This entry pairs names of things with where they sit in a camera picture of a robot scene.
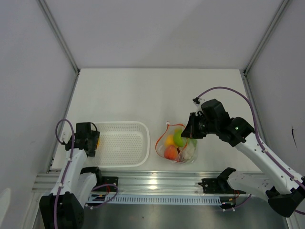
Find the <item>white cauliflower with leaves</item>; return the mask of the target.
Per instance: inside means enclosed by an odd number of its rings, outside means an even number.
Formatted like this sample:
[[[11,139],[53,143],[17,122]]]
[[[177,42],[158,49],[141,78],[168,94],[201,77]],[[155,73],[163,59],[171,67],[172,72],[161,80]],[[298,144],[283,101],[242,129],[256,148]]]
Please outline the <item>white cauliflower with leaves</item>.
[[[179,162],[193,162],[196,157],[196,147],[197,140],[196,139],[188,139],[187,145],[181,148],[181,152],[179,153]]]

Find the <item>green apple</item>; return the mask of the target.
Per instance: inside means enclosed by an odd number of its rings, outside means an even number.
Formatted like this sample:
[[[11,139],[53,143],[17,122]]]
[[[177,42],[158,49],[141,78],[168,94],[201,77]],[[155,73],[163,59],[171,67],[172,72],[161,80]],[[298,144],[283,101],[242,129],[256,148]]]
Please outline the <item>green apple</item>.
[[[187,144],[187,138],[182,137],[182,132],[174,133],[173,139],[178,147],[185,147],[185,145]]]

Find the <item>orange fruit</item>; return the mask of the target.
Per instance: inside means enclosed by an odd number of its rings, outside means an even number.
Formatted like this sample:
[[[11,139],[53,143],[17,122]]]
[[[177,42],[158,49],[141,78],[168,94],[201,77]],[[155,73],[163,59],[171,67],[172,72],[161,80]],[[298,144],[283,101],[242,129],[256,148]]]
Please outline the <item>orange fruit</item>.
[[[176,147],[176,144],[175,144],[174,139],[173,139],[173,135],[168,135],[168,136],[166,137],[165,142],[164,142],[164,145],[165,145],[166,147],[168,147],[168,146],[174,146],[174,147]]]

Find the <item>clear zip top bag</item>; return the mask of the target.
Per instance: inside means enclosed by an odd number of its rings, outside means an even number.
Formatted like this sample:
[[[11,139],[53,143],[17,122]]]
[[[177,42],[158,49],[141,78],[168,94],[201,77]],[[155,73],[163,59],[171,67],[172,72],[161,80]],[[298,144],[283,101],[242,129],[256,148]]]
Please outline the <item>clear zip top bag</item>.
[[[158,154],[158,156],[166,159],[164,157],[164,150],[167,148],[165,145],[164,145],[164,142],[165,142],[165,139],[168,135],[173,135],[175,133],[175,129],[177,128],[180,128],[182,130],[185,129],[185,125],[184,124],[170,124],[169,121],[166,122],[166,130],[164,131],[164,133],[159,137],[159,139],[156,141],[156,144],[155,144],[155,151],[156,153]],[[186,163],[181,163],[179,162],[179,153],[181,152],[181,148],[182,147],[178,147],[176,145],[176,148],[178,150],[178,157],[175,159],[175,160],[169,160],[169,159],[166,159],[172,163],[176,163],[176,164],[190,164],[190,162],[186,162]]]

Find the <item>red peach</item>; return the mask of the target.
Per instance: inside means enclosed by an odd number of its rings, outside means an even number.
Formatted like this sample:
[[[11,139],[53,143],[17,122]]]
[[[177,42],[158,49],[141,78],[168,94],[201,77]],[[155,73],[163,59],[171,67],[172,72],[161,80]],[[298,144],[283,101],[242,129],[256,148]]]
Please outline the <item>red peach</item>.
[[[169,160],[175,160],[178,157],[178,150],[175,146],[168,146],[164,150],[164,157]]]

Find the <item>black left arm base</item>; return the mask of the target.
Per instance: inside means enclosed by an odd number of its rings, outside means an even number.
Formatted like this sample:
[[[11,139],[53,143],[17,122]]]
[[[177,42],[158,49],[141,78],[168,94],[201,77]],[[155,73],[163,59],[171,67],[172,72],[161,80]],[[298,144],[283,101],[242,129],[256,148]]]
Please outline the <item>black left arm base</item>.
[[[119,194],[118,178],[106,177],[104,181],[92,189],[92,192],[105,192],[105,194],[91,194],[90,205],[93,208],[113,202]]]

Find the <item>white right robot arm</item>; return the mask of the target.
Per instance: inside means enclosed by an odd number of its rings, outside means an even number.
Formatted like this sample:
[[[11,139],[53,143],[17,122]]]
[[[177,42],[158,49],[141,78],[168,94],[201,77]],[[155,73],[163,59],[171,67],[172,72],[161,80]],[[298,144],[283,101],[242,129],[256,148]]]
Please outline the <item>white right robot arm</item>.
[[[194,98],[197,111],[190,113],[182,137],[202,139],[216,135],[223,142],[247,156],[267,177],[255,177],[226,168],[217,178],[222,192],[239,190],[259,197],[279,215],[290,217],[305,198],[305,179],[285,164],[257,135],[243,118],[229,116],[221,102],[212,99],[201,102]]]

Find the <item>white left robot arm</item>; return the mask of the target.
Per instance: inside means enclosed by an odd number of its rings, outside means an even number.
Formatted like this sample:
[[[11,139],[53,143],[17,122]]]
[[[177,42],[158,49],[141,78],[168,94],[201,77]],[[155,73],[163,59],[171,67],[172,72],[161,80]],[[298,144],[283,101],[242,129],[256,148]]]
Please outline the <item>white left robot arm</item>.
[[[88,157],[95,157],[100,132],[92,122],[77,123],[65,147],[63,169],[49,194],[42,196],[39,207],[47,229],[80,229],[84,208],[92,190],[100,190],[103,178],[98,167],[85,167]]]

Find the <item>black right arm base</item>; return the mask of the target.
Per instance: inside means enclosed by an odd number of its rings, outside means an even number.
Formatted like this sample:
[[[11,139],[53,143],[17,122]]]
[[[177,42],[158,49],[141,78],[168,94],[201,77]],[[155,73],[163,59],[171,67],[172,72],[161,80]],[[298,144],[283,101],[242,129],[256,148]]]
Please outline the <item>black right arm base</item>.
[[[202,187],[204,194],[228,194],[229,196],[220,197],[220,208],[222,211],[235,209],[240,205],[237,199],[240,194],[245,192],[240,190],[232,189],[226,181],[221,181],[217,178],[203,178],[198,185]]]

